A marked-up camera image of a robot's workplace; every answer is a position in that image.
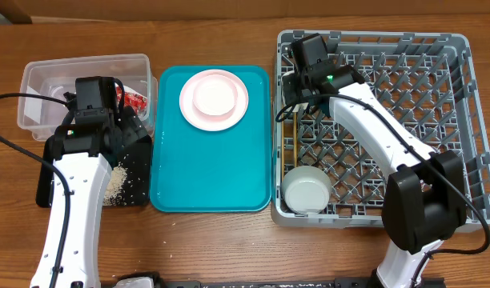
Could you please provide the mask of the pink plate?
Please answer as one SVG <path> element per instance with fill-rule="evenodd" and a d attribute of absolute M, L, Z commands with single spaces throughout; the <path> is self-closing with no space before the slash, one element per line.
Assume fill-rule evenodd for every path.
<path fill-rule="evenodd" d="M 237 89 L 235 108 L 224 116 L 208 116 L 197 110 L 193 103 L 194 89 L 203 76 L 219 74 L 233 81 Z M 216 132 L 226 130 L 236 125 L 247 112 L 249 103 L 248 91 L 244 82 L 235 74 L 227 70 L 210 69 L 198 72 L 184 84 L 179 95 L 179 108 L 183 117 L 194 127 Z"/>

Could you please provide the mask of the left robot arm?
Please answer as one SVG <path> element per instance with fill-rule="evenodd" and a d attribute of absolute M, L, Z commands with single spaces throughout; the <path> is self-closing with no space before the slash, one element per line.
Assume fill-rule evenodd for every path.
<path fill-rule="evenodd" d="M 55 171 L 48 182 L 51 208 L 46 241 L 32 287 L 99 287 L 98 240 L 112 171 L 124 166 L 124 194 L 114 201 L 149 200 L 151 137 L 135 111 L 78 110 L 75 122 L 47 140 Z"/>

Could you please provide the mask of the red snack wrapper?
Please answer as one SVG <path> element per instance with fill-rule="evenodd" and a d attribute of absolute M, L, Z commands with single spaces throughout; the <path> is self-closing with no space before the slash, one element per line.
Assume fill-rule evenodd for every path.
<path fill-rule="evenodd" d="M 124 106 L 130 106 L 140 118 L 145 118 L 147 115 L 148 98 L 129 86 L 124 86 L 124 92 Z"/>

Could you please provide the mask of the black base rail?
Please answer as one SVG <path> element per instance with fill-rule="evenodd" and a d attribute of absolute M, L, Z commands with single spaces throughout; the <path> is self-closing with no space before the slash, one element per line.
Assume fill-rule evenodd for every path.
<path fill-rule="evenodd" d="M 110 282 L 103 282 L 102 287 L 131 287 L 133 278 L 145 277 L 158 288 L 366 288 L 382 287 L 378 279 L 371 277 L 344 277 L 327 281 L 291 281 L 291 282 L 199 282 L 170 281 L 165 282 L 158 272 L 148 271 L 123 275 Z"/>

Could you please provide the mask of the grey plastic dish rack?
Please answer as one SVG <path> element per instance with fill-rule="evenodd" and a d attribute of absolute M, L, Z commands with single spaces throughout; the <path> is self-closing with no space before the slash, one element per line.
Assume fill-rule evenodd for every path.
<path fill-rule="evenodd" d="M 285 30 L 277 38 L 275 65 L 274 179 L 281 182 L 281 127 L 284 122 L 285 175 L 294 169 L 293 120 L 285 106 L 281 78 L 297 70 L 289 46 L 310 30 Z M 463 232 L 490 224 L 490 149 L 468 40 L 462 34 L 332 31 L 320 32 L 328 61 L 352 66 L 379 103 L 412 135 L 435 151 L 451 150 L 464 163 L 465 193 L 474 205 Z M 281 226 L 379 227 L 387 185 L 380 168 L 351 133 L 321 110 L 299 108 L 298 166 L 314 166 L 331 179 L 327 207 L 318 214 L 290 210 L 282 192 L 273 194 L 271 216 Z"/>

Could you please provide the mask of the teal plastic tray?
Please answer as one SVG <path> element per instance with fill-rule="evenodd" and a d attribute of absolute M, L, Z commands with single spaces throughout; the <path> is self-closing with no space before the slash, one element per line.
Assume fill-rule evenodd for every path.
<path fill-rule="evenodd" d="M 159 81 L 150 200 L 162 212 L 256 212 L 272 194 L 270 79 L 259 66 L 225 66 L 247 88 L 244 116 L 210 132 L 182 114 L 184 84 L 209 66 L 172 66 Z"/>

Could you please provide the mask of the clear plastic bin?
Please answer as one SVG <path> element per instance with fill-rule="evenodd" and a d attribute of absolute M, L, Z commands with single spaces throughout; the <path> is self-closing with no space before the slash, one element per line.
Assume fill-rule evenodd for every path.
<path fill-rule="evenodd" d="M 64 100 L 75 92 L 75 79 L 90 76 L 115 77 L 122 81 L 127 96 L 136 94 L 140 104 L 132 104 L 149 135 L 155 131 L 158 82 L 145 54 L 115 54 L 63 58 L 26 65 L 20 91 Z M 18 100 L 17 124 L 32 133 L 34 140 L 46 141 L 64 119 L 68 109 L 56 102 L 35 98 Z"/>

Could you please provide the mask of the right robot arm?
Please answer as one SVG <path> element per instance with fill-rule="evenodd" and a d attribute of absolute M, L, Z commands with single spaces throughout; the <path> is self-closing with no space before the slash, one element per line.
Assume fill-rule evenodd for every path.
<path fill-rule="evenodd" d="M 370 287 L 417 287 L 421 271 L 443 242 L 466 223 L 463 164 L 436 152 L 382 107 L 351 66 L 306 64 L 281 78 L 288 111 L 317 106 L 342 125 L 387 180 L 381 212 L 390 243 Z"/>

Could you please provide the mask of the grey bowl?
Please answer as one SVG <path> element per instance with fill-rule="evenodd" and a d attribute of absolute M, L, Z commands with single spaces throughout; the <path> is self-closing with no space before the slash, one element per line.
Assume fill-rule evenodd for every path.
<path fill-rule="evenodd" d="M 314 166 L 298 166 L 281 182 L 287 207 L 297 214 L 318 214 L 330 200 L 331 179 Z"/>

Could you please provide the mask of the pink bowl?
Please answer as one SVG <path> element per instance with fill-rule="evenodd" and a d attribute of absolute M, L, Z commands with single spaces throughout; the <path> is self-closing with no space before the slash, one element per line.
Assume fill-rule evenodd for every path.
<path fill-rule="evenodd" d="M 194 89 L 193 103 L 208 116 L 224 116 L 235 108 L 237 89 L 232 80 L 219 74 L 203 76 Z"/>

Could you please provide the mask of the black plastic tray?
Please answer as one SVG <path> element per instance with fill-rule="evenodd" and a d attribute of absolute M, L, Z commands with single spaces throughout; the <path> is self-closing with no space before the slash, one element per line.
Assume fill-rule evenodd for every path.
<path fill-rule="evenodd" d="M 47 139 L 43 158 L 53 162 L 52 139 Z M 118 165 L 112 170 L 106 188 L 103 206 L 143 206 L 149 202 L 152 139 L 140 139 L 118 155 Z M 41 166 L 35 202 L 39 207 L 49 208 L 52 203 L 53 172 Z"/>

